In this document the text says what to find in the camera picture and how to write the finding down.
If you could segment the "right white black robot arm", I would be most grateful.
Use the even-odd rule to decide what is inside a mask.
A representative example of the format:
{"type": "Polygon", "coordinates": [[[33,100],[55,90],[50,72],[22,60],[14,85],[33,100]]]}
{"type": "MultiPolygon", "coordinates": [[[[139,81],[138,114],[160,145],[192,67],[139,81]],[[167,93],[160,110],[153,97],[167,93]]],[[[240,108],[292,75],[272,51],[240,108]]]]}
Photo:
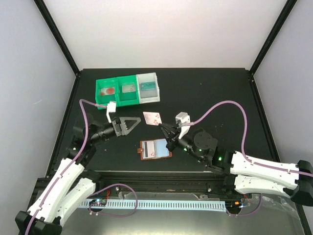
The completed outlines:
{"type": "Polygon", "coordinates": [[[219,147],[218,141],[203,129],[189,136],[179,124],[159,127],[169,151],[179,148],[210,172],[224,177],[221,190],[225,196],[264,193],[286,197],[303,206],[313,205],[313,166],[308,161],[287,164],[245,156],[219,147]]]}

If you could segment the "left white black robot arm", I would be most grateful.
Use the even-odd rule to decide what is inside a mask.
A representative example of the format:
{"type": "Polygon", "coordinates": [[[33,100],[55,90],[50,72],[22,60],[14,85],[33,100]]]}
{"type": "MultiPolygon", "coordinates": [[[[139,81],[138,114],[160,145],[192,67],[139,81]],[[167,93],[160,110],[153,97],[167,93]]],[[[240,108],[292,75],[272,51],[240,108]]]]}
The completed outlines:
{"type": "Polygon", "coordinates": [[[83,115],[75,123],[67,155],[35,203],[20,211],[15,222],[21,235],[59,235],[72,213],[89,196],[100,195],[105,183],[99,173],[85,170],[96,152],[96,145],[110,138],[128,135],[139,123],[138,117],[115,117],[106,123],[83,115]]]}

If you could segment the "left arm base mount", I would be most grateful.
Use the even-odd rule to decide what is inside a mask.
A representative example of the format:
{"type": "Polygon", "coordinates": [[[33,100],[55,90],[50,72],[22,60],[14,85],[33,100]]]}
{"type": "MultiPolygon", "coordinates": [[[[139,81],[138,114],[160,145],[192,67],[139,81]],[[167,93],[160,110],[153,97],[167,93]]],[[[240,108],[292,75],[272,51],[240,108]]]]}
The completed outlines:
{"type": "Polygon", "coordinates": [[[103,192],[108,191],[109,189],[115,188],[118,186],[117,183],[113,184],[112,182],[105,180],[105,179],[96,180],[96,181],[93,181],[93,183],[94,183],[95,189],[94,189],[93,194],[91,194],[91,196],[102,194],[103,192]]]}

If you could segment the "brown leather card holder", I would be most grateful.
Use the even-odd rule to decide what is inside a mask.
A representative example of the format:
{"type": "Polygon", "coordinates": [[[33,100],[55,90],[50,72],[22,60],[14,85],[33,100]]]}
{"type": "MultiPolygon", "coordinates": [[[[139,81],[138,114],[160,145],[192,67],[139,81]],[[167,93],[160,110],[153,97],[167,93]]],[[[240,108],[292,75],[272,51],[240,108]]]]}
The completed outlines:
{"type": "MultiPolygon", "coordinates": [[[[144,141],[140,142],[140,148],[137,149],[137,152],[140,154],[141,160],[145,161],[145,159],[143,159],[143,142],[144,141]]],[[[157,158],[157,157],[155,157],[153,159],[146,159],[146,160],[156,160],[156,159],[170,158],[170,157],[172,157],[172,152],[171,151],[169,151],[169,152],[170,152],[170,155],[168,157],[164,157],[164,158],[157,158]]]]}

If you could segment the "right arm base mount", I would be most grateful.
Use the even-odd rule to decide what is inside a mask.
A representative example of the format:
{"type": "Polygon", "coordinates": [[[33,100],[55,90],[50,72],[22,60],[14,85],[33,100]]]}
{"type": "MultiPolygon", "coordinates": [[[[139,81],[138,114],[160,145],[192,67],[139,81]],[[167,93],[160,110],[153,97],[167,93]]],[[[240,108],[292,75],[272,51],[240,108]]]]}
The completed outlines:
{"type": "Polygon", "coordinates": [[[236,191],[234,184],[223,181],[210,181],[206,183],[207,192],[223,199],[242,199],[244,195],[236,191]]]}

